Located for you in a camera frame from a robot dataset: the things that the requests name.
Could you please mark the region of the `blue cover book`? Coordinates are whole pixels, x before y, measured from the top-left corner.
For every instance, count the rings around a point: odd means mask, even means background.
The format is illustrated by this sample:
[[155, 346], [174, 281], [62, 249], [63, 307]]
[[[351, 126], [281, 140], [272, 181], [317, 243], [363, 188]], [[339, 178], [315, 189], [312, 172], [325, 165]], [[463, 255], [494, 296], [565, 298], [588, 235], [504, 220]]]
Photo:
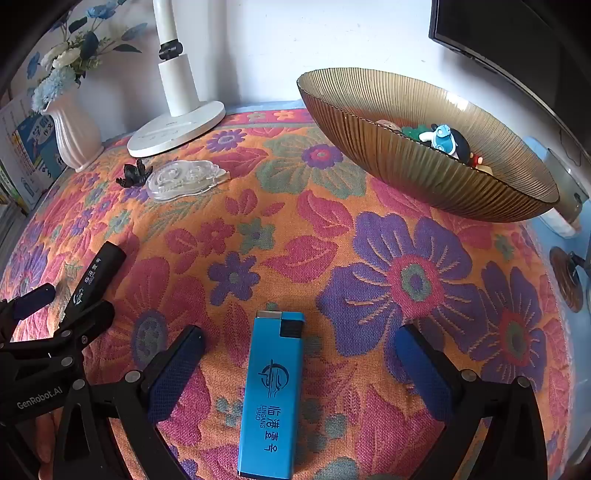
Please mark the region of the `blue cover book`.
[[65, 169], [50, 116], [23, 93], [1, 108], [1, 185], [28, 214]]

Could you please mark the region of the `black wall television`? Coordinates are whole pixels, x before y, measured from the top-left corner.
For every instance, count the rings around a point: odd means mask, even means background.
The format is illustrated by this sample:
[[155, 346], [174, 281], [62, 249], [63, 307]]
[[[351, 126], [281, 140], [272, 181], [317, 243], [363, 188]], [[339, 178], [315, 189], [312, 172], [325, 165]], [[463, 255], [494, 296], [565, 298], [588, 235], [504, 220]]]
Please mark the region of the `black wall television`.
[[429, 36], [504, 75], [590, 152], [588, 1], [434, 1]]

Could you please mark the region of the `black lighter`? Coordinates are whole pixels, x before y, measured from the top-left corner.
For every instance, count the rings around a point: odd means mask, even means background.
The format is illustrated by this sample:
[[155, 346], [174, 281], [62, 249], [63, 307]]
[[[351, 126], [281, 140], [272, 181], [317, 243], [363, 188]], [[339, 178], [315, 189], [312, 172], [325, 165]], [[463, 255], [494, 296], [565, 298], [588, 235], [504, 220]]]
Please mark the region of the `black lighter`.
[[105, 242], [82, 275], [64, 310], [62, 324], [73, 321], [81, 312], [103, 298], [108, 286], [126, 259], [125, 252]]

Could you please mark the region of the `green toy piece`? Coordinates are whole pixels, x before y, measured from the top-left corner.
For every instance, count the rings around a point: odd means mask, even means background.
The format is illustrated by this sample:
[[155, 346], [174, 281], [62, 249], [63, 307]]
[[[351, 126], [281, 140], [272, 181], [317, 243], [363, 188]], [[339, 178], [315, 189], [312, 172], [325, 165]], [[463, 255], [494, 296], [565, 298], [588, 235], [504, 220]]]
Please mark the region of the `green toy piece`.
[[424, 140], [420, 139], [420, 135], [425, 132], [432, 132], [432, 128], [426, 125], [418, 125], [417, 127], [411, 126], [404, 126], [402, 128], [402, 133], [412, 140], [415, 140], [420, 143], [424, 143]]

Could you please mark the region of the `floral quilted table mat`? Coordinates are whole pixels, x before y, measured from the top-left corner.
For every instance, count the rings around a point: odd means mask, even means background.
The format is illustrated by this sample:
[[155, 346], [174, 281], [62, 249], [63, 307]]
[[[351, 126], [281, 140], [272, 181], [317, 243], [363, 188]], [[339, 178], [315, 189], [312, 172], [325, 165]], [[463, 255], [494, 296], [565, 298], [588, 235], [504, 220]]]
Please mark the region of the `floral quilted table mat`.
[[236, 114], [152, 159], [228, 171], [198, 196], [159, 203], [120, 187], [129, 160], [119, 140], [87, 170], [63, 174], [9, 249], [1, 294], [53, 284], [55, 301], [15, 333], [46, 337], [99, 248], [119, 245], [127, 258], [106, 293], [116, 318], [86, 350], [87, 376], [116, 381], [185, 325], [204, 329], [207, 355], [160, 426], [190, 478], [238, 474], [260, 310], [307, 321], [298, 478], [403, 479], [420, 464], [442, 426], [394, 358], [394, 331], [411, 321], [456, 366], [486, 381], [531, 381], [548, 472], [561, 473], [571, 360], [539, 229], [464, 219], [388, 187], [304, 109]]

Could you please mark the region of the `blue lighter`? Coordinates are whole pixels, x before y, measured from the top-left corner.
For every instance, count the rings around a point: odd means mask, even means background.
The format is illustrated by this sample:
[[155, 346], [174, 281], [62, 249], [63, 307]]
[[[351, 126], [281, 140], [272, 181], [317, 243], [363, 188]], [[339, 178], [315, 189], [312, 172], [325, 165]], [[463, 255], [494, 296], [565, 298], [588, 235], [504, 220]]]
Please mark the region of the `blue lighter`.
[[238, 475], [290, 479], [297, 449], [304, 314], [260, 311], [252, 328], [238, 445]]

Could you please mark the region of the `blue penguin toy figure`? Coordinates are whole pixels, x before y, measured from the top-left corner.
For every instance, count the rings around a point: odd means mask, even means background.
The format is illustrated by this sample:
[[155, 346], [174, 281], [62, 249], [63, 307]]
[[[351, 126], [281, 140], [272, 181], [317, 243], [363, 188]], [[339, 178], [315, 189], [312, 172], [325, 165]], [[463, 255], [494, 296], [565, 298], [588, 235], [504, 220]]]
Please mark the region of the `blue penguin toy figure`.
[[464, 135], [448, 124], [433, 124], [431, 131], [419, 134], [419, 141], [463, 164], [468, 164], [472, 159], [472, 150]]

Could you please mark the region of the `white ribbed vase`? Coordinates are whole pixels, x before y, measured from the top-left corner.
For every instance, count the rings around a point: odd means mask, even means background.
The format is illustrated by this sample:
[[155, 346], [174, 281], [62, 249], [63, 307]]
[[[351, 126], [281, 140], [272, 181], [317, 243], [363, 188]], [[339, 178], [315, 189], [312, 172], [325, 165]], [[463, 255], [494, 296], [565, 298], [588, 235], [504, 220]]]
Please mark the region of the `white ribbed vase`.
[[100, 130], [81, 107], [76, 87], [49, 102], [42, 113], [52, 118], [58, 153], [75, 172], [85, 170], [104, 151]]

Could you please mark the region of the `small black hair clip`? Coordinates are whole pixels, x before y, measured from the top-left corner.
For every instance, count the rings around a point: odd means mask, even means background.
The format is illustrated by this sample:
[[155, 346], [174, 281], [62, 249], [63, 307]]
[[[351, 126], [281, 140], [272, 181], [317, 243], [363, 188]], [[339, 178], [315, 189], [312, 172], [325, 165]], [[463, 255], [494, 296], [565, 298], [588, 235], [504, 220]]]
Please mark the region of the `small black hair clip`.
[[122, 188], [135, 188], [143, 186], [153, 172], [153, 167], [146, 167], [141, 159], [134, 164], [125, 164], [123, 176], [116, 178], [116, 183]]

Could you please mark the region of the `clear correction tape dispenser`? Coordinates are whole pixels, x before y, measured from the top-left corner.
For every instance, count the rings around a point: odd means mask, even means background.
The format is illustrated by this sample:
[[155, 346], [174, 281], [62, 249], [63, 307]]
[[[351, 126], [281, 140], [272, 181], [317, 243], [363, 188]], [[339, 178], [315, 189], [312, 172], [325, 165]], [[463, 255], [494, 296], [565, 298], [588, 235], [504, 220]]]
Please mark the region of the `clear correction tape dispenser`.
[[168, 202], [201, 195], [229, 179], [229, 172], [211, 161], [175, 160], [155, 169], [145, 187], [150, 199]]

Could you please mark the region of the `amber ribbed glass bowl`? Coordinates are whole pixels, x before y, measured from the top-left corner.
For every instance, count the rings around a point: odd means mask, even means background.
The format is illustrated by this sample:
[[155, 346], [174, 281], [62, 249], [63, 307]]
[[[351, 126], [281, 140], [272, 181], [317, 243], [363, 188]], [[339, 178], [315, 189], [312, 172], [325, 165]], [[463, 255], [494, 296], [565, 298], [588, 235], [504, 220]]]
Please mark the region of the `amber ribbed glass bowl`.
[[[422, 80], [366, 68], [313, 70], [297, 78], [318, 127], [367, 173], [406, 195], [468, 219], [514, 223], [560, 199], [546, 165], [510, 128], [472, 103]], [[490, 172], [383, 126], [448, 124]]]

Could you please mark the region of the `smoky glass cup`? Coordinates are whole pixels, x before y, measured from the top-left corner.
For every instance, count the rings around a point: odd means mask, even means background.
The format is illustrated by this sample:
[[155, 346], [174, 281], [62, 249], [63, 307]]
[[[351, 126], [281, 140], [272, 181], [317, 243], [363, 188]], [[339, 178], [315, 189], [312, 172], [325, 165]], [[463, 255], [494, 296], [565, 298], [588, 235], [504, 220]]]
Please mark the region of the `smoky glass cup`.
[[534, 137], [526, 137], [524, 141], [545, 164], [560, 195], [559, 202], [539, 218], [555, 234], [564, 239], [574, 238], [581, 231], [579, 216], [589, 200], [587, 191], [573, 176], [572, 169], [553, 150]]

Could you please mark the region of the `white desk lamp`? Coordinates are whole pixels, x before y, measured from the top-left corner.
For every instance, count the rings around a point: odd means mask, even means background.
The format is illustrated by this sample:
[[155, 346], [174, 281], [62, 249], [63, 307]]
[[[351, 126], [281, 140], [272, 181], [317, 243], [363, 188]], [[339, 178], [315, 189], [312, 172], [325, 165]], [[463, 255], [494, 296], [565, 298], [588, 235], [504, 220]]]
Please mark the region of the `white desk lamp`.
[[188, 56], [178, 39], [170, 1], [153, 3], [160, 43], [158, 70], [168, 111], [138, 129], [127, 143], [129, 155], [146, 158], [172, 150], [204, 135], [225, 117], [220, 101], [202, 101], [197, 94]]

